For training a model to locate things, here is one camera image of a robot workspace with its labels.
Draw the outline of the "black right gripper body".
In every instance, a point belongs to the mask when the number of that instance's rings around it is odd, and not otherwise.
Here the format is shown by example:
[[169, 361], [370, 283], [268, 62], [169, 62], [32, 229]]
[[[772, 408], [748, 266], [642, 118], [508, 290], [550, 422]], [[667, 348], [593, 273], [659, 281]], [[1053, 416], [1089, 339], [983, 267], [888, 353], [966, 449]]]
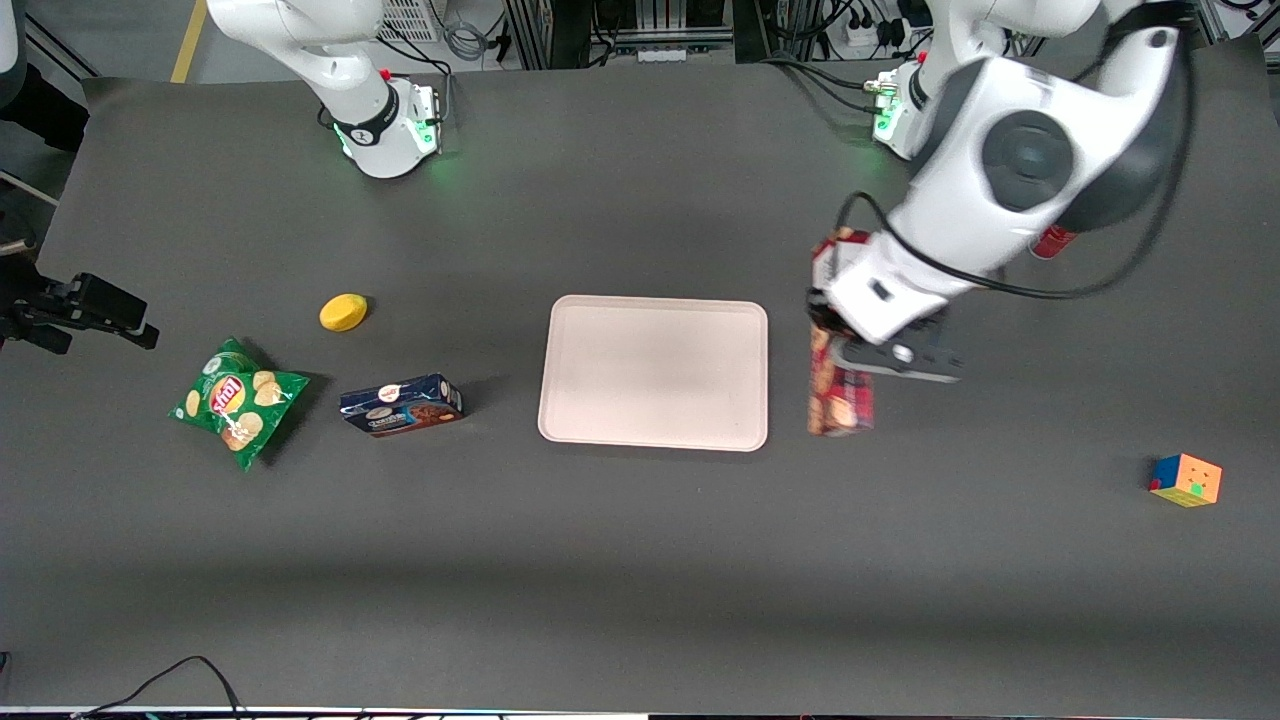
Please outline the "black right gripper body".
[[78, 292], [78, 275], [60, 282], [42, 275], [32, 260], [1, 260], [3, 323], [77, 320]]

